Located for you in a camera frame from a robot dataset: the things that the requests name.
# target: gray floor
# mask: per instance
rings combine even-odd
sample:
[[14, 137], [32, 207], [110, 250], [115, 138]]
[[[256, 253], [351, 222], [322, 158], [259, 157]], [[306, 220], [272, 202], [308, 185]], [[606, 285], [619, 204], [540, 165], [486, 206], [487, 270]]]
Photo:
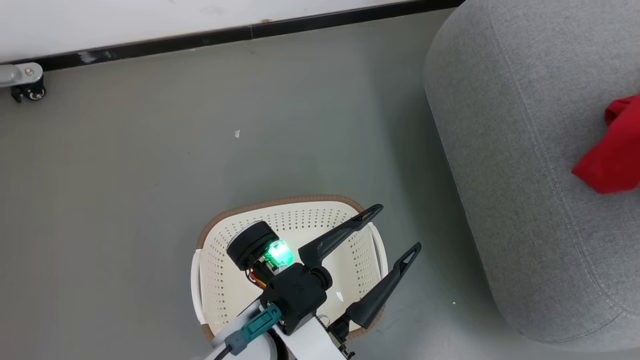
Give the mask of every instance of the gray floor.
[[36, 103], [0, 94], [0, 358], [201, 359], [202, 227], [318, 193], [384, 204], [389, 259], [424, 247], [356, 359], [640, 357], [529, 343], [495, 308], [422, 90], [449, 13], [53, 72]]

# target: green light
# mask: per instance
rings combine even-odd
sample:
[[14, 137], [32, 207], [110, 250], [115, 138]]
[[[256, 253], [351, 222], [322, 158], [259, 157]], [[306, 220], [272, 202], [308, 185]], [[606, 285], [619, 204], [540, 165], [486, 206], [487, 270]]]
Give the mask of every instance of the green light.
[[264, 254], [264, 259], [273, 268], [278, 268], [280, 266], [293, 264], [295, 256], [284, 241], [278, 240], [269, 245], [267, 252]]

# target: gray ottoman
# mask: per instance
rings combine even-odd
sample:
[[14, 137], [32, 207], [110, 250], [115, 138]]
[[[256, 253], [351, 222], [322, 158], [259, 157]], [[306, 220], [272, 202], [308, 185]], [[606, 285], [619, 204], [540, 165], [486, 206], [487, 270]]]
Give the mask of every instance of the gray ottoman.
[[640, 92], [640, 2], [468, 0], [424, 83], [506, 320], [570, 350], [640, 346], [640, 191], [570, 173], [605, 107]]

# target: red garment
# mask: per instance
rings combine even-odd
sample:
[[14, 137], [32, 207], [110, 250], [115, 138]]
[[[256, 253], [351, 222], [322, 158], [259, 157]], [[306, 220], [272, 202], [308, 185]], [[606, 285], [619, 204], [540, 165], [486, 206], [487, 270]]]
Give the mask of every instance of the red garment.
[[598, 193], [633, 190], [640, 185], [640, 94], [615, 100], [604, 117], [607, 134], [572, 173]]

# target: white plastic basket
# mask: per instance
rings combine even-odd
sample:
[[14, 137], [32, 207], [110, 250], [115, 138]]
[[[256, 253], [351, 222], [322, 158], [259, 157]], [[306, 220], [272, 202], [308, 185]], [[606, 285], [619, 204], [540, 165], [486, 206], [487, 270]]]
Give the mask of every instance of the white plastic basket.
[[[247, 206], [211, 220], [198, 239], [191, 264], [193, 307], [207, 339], [211, 341], [260, 295], [260, 289], [227, 256], [227, 245], [238, 231], [254, 221], [266, 221], [300, 262], [299, 247], [363, 210], [348, 198], [320, 195]], [[350, 236], [323, 261], [323, 266], [333, 275], [333, 286], [317, 314], [328, 325], [388, 273], [387, 255], [376, 227], [369, 223]], [[349, 338], [366, 332], [353, 323], [349, 330]]]

